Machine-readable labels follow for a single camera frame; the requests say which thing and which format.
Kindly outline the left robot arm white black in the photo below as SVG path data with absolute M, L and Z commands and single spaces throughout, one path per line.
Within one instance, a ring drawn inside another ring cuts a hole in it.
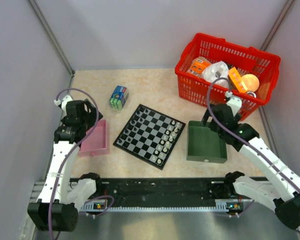
M 54 131 L 53 153 L 43 188 L 27 213 L 40 231 L 72 232 L 78 215 L 89 197 L 99 198 L 104 191 L 94 174 L 86 174 L 69 191 L 70 175 L 82 142 L 103 117 L 88 100 L 74 100 L 67 95 L 55 104 L 64 113 Z

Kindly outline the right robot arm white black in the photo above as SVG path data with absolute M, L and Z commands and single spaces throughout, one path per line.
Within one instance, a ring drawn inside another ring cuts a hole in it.
M 240 104 L 209 104 L 201 124 L 247 157 L 264 174 L 269 184 L 248 177 L 240 171 L 225 175 L 223 192 L 229 198 L 245 196 L 274 212 L 291 230 L 300 227 L 300 176 L 295 174 L 266 145 L 249 124 L 239 123 Z

